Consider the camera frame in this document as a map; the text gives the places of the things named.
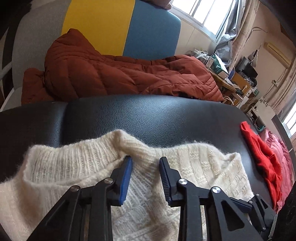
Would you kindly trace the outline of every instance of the blue panel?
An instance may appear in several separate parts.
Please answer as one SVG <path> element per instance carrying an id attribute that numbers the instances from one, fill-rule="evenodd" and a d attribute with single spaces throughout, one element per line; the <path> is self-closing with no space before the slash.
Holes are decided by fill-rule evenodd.
<path id="1" fill-rule="evenodd" d="M 167 10 L 136 0 L 123 56 L 155 60 L 173 56 L 181 21 Z"/>

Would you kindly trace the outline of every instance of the red sweater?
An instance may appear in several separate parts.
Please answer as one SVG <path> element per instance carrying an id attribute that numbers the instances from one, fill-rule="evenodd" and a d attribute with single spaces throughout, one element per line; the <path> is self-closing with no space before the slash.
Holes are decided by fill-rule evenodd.
<path id="1" fill-rule="evenodd" d="M 276 203 L 281 199 L 281 165 L 276 155 L 261 140 L 259 135 L 254 133 L 246 121 L 242 122 L 240 127 L 249 149 L 255 158 L 256 164 L 262 171 L 262 175 L 267 183 L 273 209 L 276 209 Z"/>

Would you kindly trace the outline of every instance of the black leather sofa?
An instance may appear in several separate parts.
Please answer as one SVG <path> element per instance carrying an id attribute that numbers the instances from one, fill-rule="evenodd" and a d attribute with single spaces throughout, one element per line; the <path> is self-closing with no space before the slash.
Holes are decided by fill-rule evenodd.
<path id="1" fill-rule="evenodd" d="M 241 134 L 242 121 L 249 122 L 236 107 L 172 96 L 118 95 L 29 104 L 0 113 L 0 181 L 16 173 L 34 144 L 59 147 L 124 129 L 150 146 L 172 147 L 196 140 L 225 153 L 240 153 L 253 192 L 271 205 Z"/>

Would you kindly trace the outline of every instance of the electrical outlet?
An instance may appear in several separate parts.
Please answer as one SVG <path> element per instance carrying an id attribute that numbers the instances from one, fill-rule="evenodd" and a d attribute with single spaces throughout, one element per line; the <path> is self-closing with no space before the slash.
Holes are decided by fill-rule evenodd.
<path id="1" fill-rule="evenodd" d="M 276 82 L 275 80 L 273 80 L 272 83 L 273 83 L 273 85 L 274 85 L 275 87 L 278 86 L 278 85 L 277 85 L 277 82 Z"/>

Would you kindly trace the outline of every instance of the window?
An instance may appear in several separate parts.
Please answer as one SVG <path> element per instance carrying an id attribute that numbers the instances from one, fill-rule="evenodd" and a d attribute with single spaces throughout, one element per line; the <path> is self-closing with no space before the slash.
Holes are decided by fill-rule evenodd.
<path id="1" fill-rule="evenodd" d="M 293 136 L 296 133 L 296 103 L 293 105 L 289 114 L 285 118 L 283 126 L 286 129 L 289 137 Z"/>
<path id="2" fill-rule="evenodd" d="M 174 9 L 205 27 L 217 39 L 230 13 L 232 2 L 233 0 L 172 0 L 171 4 Z"/>

